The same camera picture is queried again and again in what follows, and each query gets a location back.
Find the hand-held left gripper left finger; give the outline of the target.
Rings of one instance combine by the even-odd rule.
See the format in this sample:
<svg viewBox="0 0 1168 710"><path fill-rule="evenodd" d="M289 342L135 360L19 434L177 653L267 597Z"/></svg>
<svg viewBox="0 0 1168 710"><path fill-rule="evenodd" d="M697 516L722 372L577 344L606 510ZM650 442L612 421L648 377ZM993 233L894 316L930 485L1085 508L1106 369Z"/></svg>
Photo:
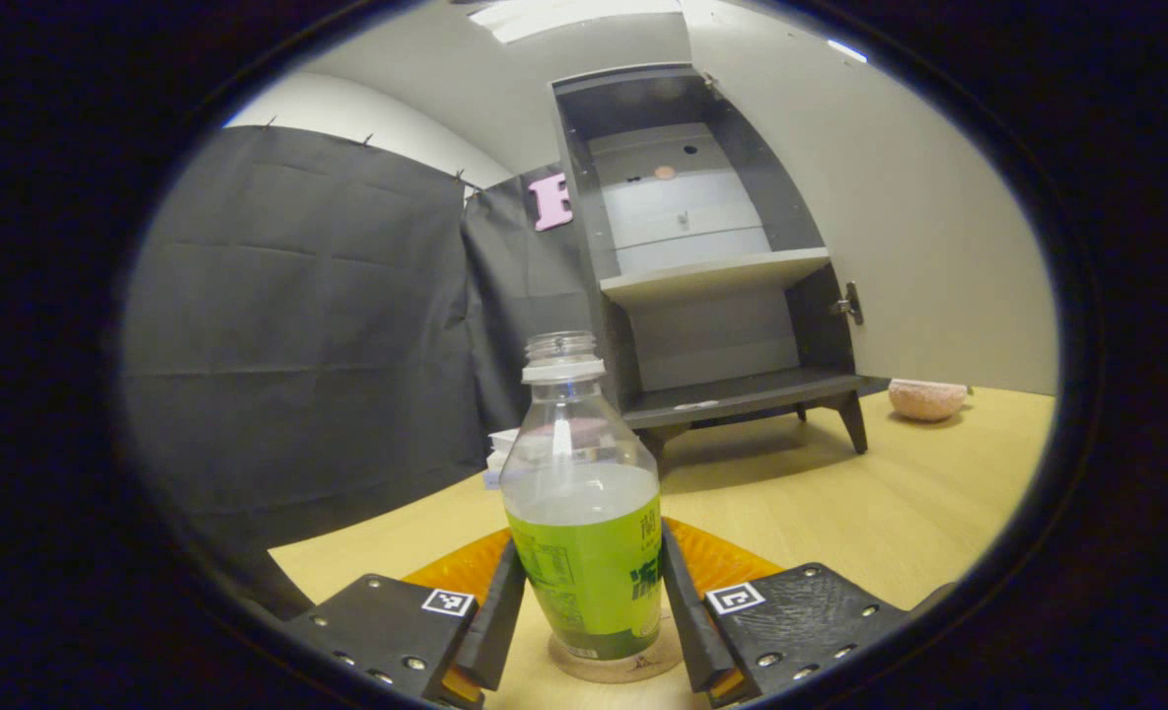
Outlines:
<svg viewBox="0 0 1168 710"><path fill-rule="evenodd" d="M382 692L481 709L485 694L501 685L524 584L503 529L412 575L359 575L283 626L315 656Z"/></svg>

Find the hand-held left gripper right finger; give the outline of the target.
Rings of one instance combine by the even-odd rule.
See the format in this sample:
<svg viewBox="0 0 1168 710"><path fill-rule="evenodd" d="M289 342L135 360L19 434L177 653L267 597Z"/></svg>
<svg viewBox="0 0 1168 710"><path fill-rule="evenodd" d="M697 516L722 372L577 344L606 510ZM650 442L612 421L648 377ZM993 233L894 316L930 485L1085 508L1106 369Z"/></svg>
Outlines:
<svg viewBox="0 0 1168 710"><path fill-rule="evenodd" d="M913 615L827 563L783 568L670 517L660 569L691 691L714 709L804 692Z"/></svg>

